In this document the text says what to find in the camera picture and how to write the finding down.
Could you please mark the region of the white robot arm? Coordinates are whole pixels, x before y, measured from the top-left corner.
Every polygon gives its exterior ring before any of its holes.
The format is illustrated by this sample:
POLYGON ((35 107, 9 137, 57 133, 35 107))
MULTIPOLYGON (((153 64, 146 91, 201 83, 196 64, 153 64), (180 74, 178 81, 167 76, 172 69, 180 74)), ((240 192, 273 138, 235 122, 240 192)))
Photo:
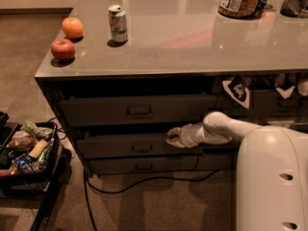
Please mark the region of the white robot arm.
POLYGON ((240 143, 236 172, 236 231, 308 231, 308 135, 211 112, 167 132, 167 143, 240 143))

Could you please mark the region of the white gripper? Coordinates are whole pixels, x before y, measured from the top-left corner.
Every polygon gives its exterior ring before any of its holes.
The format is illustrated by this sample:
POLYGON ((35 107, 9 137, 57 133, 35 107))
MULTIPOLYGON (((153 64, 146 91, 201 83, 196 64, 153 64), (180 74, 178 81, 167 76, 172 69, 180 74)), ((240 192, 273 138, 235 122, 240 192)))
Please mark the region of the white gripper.
POLYGON ((175 127, 167 132, 169 137, 175 137, 167 139, 167 143, 177 148, 192 148, 203 142, 204 131, 201 123, 188 124, 180 127, 175 127))

